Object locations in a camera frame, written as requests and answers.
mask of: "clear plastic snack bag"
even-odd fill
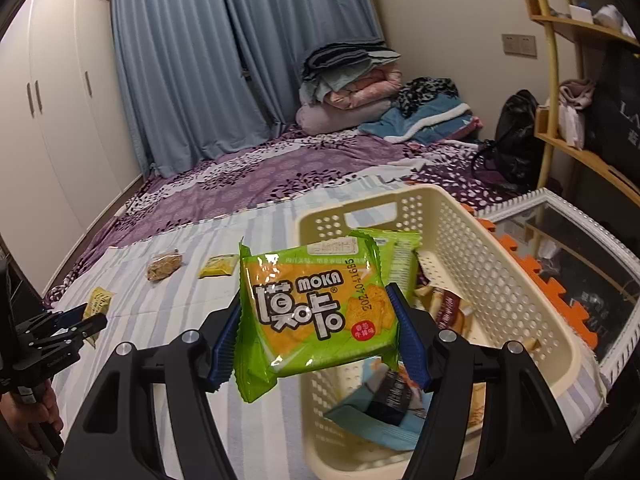
[[[159,282],[171,276],[182,265],[182,255],[178,249],[170,253],[156,254],[146,266],[146,278],[150,282]]]

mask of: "wooden shelf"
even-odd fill
[[[638,43],[638,40],[634,40],[622,34],[622,32],[600,25],[579,22],[577,20],[558,18],[556,16],[543,16],[538,0],[525,0],[525,3],[527,4],[529,19],[532,22],[539,23],[540,25],[550,23],[556,34],[567,38],[571,42],[575,43],[575,41],[580,41],[587,46],[601,47],[604,43],[607,43],[607,41],[622,41],[640,51],[640,43]]]
[[[607,164],[598,155],[588,150],[576,150],[567,145],[566,141],[561,137],[552,138],[546,132],[546,124],[548,123],[548,110],[539,108],[536,117],[536,137],[544,140],[547,144],[551,144],[565,152],[570,157],[584,164],[590,170],[595,171],[610,184],[617,187],[629,200],[640,206],[640,189],[627,177],[622,175],[616,168]]]

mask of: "white wardrobe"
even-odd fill
[[[140,176],[105,0],[27,0],[0,41],[0,236],[40,293]]]

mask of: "red round label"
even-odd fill
[[[357,341],[366,341],[376,335],[376,326],[369,320],[359,321],[351,327],[351,335]]]

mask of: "beige plastic basket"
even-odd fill
[[[350,214],[374,208],[391,211],[392,218],[375,227],[422,233],[418,257],[433,284],[475,306],[473,343],[501,347],[508,340],[535,337],[542,346],[533,358],[554,396],[576,380],[580,350],[575,335],[507,251],[439,186],[411,186],[310,212],[298,220],[300,245],[344,236],[358,227],[348,224]],[[378,446],[324,418],[360,385],[361,376],[362,362],[301,376],[305,459],[321,480],[397,480],[411,457],[411,452]],[[457,478],[473,472],[480,427],[467,432]]]

